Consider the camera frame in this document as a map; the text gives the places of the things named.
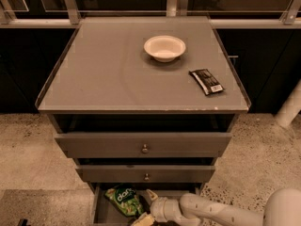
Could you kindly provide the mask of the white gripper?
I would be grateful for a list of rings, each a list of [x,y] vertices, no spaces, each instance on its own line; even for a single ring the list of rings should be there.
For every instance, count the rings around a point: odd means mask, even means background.
[[[177,200],[160,197],[152,190],[147,189],[152,204],[150,214],[144,213],[131,226],[152,226],[157,222],[173,221],[179,223],[182,220],[182,212]]]

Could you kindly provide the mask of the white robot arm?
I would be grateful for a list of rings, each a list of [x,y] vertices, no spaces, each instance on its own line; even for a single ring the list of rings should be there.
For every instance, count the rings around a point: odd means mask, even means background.
[[[172,221],[179,226],[201,226],[212,220],[221,226],[301,226],[301,191],[281,188],[275,191],[256,213],[233,205],[213,202],[193,193],[181,195],[179,200],[159,197],[151,190],[150,213],[142,214],[131,226],[152,226],[154,222]]]

